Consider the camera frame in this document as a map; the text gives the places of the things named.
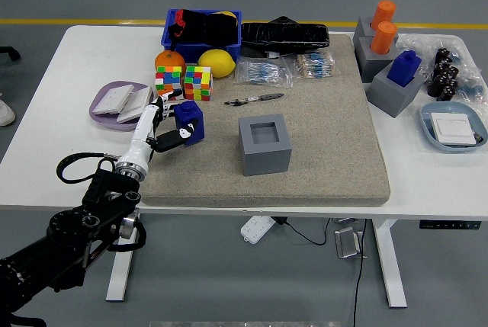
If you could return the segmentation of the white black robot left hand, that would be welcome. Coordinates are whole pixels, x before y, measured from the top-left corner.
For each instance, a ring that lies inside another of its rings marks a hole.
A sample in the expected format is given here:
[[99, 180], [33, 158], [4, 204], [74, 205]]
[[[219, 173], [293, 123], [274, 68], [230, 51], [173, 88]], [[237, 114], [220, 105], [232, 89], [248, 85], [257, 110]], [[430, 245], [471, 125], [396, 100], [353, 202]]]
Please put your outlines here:
[[155, 137], [157, 126], [169, 116], [172, 106], [168, 100], [182, 94], [181, 89], [158, 96], [148, 104], [136, 125], [129, 150], [122, 155], [115, 165], [116, 172], [140, 172], [140, 177], [147, 174], [151, 153], [166, 152], [186, 143], [196, 132], [199, 118], [192, 118], [180, 129], [175, 129]]

